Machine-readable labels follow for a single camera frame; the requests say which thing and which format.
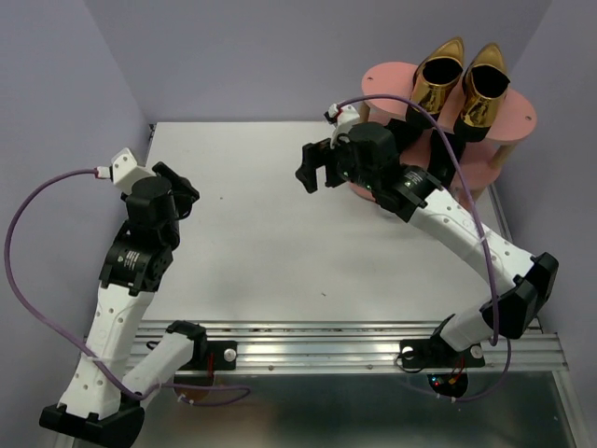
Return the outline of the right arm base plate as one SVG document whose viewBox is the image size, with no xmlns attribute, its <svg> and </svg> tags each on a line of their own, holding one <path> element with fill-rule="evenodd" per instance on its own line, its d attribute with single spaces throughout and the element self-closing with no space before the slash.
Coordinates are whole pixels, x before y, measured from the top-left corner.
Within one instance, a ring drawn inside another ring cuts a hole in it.
<svg viewBox="0 0 597 448">
<path fill-rule="evenodd" d="M 440 340 L 406 339 L 399 343 L 395 364 L 407 372 L 416 372 L 426 369 L 482 368 L 485 359 L 479 344 L 458 352 Z"/>
</svg>

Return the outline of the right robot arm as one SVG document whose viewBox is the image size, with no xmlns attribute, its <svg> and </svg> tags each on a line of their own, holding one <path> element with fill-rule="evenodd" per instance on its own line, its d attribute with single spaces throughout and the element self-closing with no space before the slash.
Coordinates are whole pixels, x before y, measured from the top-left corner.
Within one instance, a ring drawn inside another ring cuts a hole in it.
<svg viewBox="0 0 597 448">
<path fill-rule="evenodd" d="M 448 367 L 471 346 L 503 336 L 519 339 L 550 297 L 559 262 L 548 252 L 520 249 L 465 210 L 424 168 L 399 162 L 393 134 L 380 123 L 356 124 L 339 142 L 327 138 L 302 148 L 296 178 L 310 193 L 351 182 L 374 202 L 446 246 L 490 287 L 490 298 L 449 315 L 432 335 L 411 344 L 410 369 Z"/>
</svg>

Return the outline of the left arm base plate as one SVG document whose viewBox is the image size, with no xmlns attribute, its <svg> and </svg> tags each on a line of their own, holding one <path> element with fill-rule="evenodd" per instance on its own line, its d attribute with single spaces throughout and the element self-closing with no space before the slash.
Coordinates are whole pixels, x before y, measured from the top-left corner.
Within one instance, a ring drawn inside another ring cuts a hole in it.
<svg viewBox="0 0 597 448">
<path fill-rule="evenodd" d="M 234 371 L 238 356 L 236 341 L 195 342 L 190 361 L 183 366 L 184 371 Z"/>
</svg>

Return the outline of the black sneaker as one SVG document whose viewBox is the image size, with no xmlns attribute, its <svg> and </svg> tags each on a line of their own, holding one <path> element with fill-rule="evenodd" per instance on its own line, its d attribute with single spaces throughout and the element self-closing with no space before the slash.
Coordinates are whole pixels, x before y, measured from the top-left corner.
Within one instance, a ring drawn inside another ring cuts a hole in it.
<svg viewBox="0 0 597 448">
<path fill-rule="evenodd" d="M 447 133 L 446 136 L 455 159 L 460 161 L 465 150 L 465 141 L 454 134 Z M 435 177 L 445 189 L 451 186 L 456 173 L 450 153 L 437 130 L 432 131 L 430 136 L 430 158 L 427 172 Z"/>
<path fill-rule="evenodd" d="M 393 134 L 397 143 L 416 141 L 423 132 L 417 126 L 398 119 L 390 119 L 385 128 Z"/>
</svg>

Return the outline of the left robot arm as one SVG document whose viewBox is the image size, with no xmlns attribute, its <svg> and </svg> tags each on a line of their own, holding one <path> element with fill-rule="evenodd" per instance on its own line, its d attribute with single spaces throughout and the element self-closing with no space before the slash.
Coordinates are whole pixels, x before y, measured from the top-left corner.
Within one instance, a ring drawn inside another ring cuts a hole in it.
<svg viewBox="0 0 597 448">
<path fill-rule="evenodd" d="M 178 222 L 200 194 L 163 162 L 146 170 L 120 161 L 111 174 L 128 217 L 104 259 L 75 376 L 59 402 L 43 409 L 39 424 L 102 447 L 130 447 L 159 389 L 178 368 L 199 367 L 207 358 L 205 328 L 176 320 L 154 353 L 126 369 L 139 324 L 180 244 Z"/>
</svg>

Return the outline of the gold shoe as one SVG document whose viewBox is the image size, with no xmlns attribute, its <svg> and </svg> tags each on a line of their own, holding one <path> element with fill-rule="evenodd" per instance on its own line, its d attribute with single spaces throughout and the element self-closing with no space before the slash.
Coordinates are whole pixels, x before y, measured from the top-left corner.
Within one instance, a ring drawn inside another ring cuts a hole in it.
<svg viewBox="0 0 597 448">
<path fill-rule="evenodd" d="M 410 100 L 438 119 L 464 72 L 465 44 L 455 36 L 428 55 L 413 75 Z"/>
<path fill-rule="evenodd" d="M 467 67 L 462 80 L 465 101 L 453 133 L 465 142 L 483 140 L 507 96 L 510 79 L 500 47 L 485 45 Z"/>
</svg>

